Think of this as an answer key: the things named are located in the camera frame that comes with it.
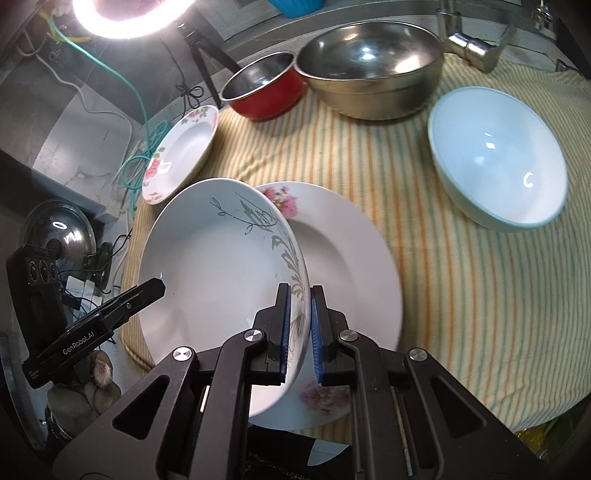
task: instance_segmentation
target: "tablecloth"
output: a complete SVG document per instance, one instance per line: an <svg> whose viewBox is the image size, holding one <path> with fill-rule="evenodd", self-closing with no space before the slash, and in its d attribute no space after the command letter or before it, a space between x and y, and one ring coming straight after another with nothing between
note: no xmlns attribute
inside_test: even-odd
<svg viewBox="0 0 591 480"><path fill-rule="evenodd" d="M443 190L427 120L439 97L469 85L524 101L556 134L569 192L550 225L525 233L488 230ZM483 74L446 55L428 105L399 121L342 116L310 91L268 122L228 109L195 181L208 177L253 186L306 181L355 203L379 229L400 272L399 350L426 348L510 429L552 419L591 391L591 84L576 73L501 60ZM124 288L137 282L144 245L163 207L138 208ZM137 316L121 328L121 339L136 361L152 365ZM348 442L349 418L303 433Z"/></svg>

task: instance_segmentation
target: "gloved hand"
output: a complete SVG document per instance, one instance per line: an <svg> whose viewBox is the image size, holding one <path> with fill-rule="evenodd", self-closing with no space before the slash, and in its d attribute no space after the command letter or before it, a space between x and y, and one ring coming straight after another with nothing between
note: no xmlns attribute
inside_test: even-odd
<svg viewBox="0 0 591 480"><path fill-rule="evenodd" d="M87 428L121 397L113 382L113 364L102 350L89 355L92 380L86 385L54 384L47 392L47 405L53 420L70 437Z"/></svg>

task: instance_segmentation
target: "red bowl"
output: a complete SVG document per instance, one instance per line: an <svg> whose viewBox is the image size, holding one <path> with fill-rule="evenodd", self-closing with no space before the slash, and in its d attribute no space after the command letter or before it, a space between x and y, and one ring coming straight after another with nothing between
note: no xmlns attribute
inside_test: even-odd
<svg viewBox="0 0 591 480"><path fill-rule="evenodd" d="M221 99L250 120L281 115L304 92L304 80L294 68L295 57L290 51L281 51L255 60L228 80Z"/></svg>

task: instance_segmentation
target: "faucet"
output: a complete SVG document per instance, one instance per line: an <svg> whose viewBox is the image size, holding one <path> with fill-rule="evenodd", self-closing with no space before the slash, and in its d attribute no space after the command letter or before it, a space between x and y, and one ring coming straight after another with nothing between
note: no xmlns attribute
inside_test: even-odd
<svg viewBox="0 0 591 480"><path fill-rule="evenodd" d="M493 45L462 32L462 14L456 10L455 0L440 0L437 9L439 37L446 50L469 61L484 73L491 72L499 61L503 48L515 34L515 25L509 24Z"/></svg>
<svg viewBox="0 0 591 480"><path fill-rule="evenodd" d="M545 0L540 0L540 4L534 8L531 16L535 21L536 29L542 35L552 40L556 40L556 24L554 23L554 17L550 12L548 3L546 3Z"/></svg>

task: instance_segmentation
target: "blue basket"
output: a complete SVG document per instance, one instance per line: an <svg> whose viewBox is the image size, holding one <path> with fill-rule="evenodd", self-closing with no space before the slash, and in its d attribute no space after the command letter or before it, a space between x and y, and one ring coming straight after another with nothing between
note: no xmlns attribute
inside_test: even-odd
<svg viewBox="0 0 591 480"><path fill-rule="evenodd" d="M324 6L324 0L269 0L287 18L303 17Z"/></svg>

